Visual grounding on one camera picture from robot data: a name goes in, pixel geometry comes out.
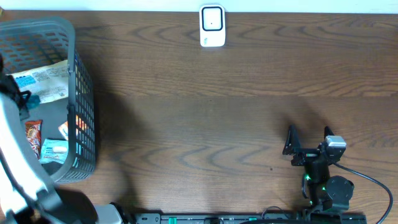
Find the white printed refill pouch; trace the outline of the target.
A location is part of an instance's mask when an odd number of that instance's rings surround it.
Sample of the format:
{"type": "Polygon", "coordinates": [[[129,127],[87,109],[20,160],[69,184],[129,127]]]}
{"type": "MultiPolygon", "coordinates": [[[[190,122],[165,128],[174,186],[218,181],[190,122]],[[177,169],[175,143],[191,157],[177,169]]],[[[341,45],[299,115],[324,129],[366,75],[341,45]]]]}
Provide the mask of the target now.
{"type": "Polygon", "coordinates": [[[68,60],[53,65],[13,73],[20,91],[30,91],[40,103],[51,103],[68,97],[68,60]]]}

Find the red Top chocolate bar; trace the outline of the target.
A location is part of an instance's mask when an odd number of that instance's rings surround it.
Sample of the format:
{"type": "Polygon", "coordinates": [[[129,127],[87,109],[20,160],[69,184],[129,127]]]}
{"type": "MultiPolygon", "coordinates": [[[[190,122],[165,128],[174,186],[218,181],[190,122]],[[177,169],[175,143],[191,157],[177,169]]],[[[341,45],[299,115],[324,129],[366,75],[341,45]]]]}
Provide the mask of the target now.
{"type": "Polygon", "coordinates": [[[25,134],[36,157],[40,159],[42,120],[26,121],[25,134]]]}

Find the small orange tissue pack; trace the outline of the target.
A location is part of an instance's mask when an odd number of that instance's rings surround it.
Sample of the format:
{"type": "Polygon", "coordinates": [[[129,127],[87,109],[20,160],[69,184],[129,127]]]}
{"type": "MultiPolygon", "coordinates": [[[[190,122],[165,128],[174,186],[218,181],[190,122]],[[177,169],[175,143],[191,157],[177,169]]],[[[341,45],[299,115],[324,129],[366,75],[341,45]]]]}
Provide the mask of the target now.
{"type": "Polygon", "coordinates": [[[58,130],[60,131],[61,135],[64,137],[64,139],[67,141],[68,140],[68,122],[64,122],[58,127],[58,130]]]}

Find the light blue wipes packet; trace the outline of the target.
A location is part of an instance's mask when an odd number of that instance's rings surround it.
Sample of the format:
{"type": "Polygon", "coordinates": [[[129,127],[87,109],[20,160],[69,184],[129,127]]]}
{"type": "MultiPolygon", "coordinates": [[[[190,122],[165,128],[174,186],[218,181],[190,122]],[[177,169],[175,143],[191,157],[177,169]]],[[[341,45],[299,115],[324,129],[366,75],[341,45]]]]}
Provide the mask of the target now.
{"type": "Polygon", "coordinates": [[[56,162],[64,164],[68,156],[68,141],[58,139],[45,139],[39,162],[41,164],[48,164],[56,162]]]}

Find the blue mouthwash bottle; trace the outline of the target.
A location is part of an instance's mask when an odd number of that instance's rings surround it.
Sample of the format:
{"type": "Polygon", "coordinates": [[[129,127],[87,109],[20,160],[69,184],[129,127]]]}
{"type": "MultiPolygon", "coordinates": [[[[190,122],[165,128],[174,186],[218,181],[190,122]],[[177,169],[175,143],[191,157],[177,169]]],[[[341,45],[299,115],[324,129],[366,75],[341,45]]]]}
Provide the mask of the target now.
{"type": "Polygon", "coordinates": [[[40,97],[38,95],[30,95],[26,97],[26,106],[28,110],[32,110],[41,104],[40,97]]]}

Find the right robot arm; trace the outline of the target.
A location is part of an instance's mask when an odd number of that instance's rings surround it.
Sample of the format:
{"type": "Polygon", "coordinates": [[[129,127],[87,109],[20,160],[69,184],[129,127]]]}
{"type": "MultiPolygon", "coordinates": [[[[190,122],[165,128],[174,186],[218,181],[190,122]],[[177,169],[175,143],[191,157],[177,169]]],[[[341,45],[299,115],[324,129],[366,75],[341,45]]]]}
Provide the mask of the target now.
{"type": "Polygon", "coordinates": [[[302,193],[310,200],[310,208],[303,211],[305,220],[330,215],[340,217],[349,209],[353,183],[339,175],[331,176],[329,166],[338,162],[346,150],[346,142],[327,126],[324,140],[316,148],[301,146],[295,126],[288,128],[283,155],[292,156],[292,166],[304,167],[302,193]]]}

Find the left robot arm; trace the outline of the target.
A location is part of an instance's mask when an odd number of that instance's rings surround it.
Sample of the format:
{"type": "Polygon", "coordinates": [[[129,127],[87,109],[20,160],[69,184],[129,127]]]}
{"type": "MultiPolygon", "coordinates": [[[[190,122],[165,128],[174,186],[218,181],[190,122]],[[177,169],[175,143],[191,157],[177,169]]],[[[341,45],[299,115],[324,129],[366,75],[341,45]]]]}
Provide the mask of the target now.
{"type": "Polygon", "coordinates": [[[1,75],[1,210],[4,223],[130,223],[114,204],[93,205],[60,189],[39,164],[20,124],[30,92],[1,75]]]}

